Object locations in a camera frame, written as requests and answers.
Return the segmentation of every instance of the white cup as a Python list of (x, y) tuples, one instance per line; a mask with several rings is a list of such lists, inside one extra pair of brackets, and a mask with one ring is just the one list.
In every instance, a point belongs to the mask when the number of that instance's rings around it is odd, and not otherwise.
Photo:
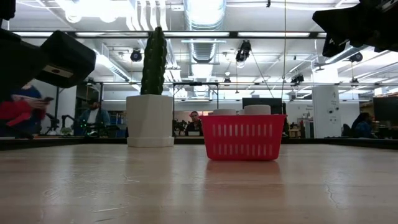
[(250, 105), (244, 107), (244, 115), (270, 115), (269, 105)]
[(213, 111), (213, 115), (236, 115), (236, 110), (233, 109), (217, 109)]

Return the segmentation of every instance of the cactus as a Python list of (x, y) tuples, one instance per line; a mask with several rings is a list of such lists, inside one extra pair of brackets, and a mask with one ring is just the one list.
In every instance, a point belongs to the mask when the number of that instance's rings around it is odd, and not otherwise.
[(161, 27), (148, 38), (142, 69), (141, 94), (161, 95), (167, 55), (167, 42)]

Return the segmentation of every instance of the white planter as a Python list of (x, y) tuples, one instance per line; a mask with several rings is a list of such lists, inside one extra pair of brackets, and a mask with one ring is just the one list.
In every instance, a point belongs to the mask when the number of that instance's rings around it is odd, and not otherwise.
[(216, 109), (212, 115), (236, 115), (236, 110), (232, 109)]
[(159, 95), (129, 96), (126, 99), (129, 147), (174, 145), (173, 98)]
[(250, 105), (244, 107), (244, 115), (269, 115), (271, 107), (269, 105)]

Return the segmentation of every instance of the red basket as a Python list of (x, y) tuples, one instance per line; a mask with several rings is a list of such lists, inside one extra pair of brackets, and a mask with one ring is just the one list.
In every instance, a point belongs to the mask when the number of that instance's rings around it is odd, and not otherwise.
[(207, 156), (230, 161), (277, 159), (285, 118), (286, 115), (202, 116)]

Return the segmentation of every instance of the smartphone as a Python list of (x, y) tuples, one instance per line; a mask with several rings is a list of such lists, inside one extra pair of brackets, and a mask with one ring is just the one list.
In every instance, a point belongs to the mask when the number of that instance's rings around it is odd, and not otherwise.
[(46, 102), (50, 102), (50, 101), (53, 101), (53, 100), (54, 100), (54, 98), (52, 98), (52, 97), (46, 97), (46, 98), (43, 99), (43, 101), (46, 101)]

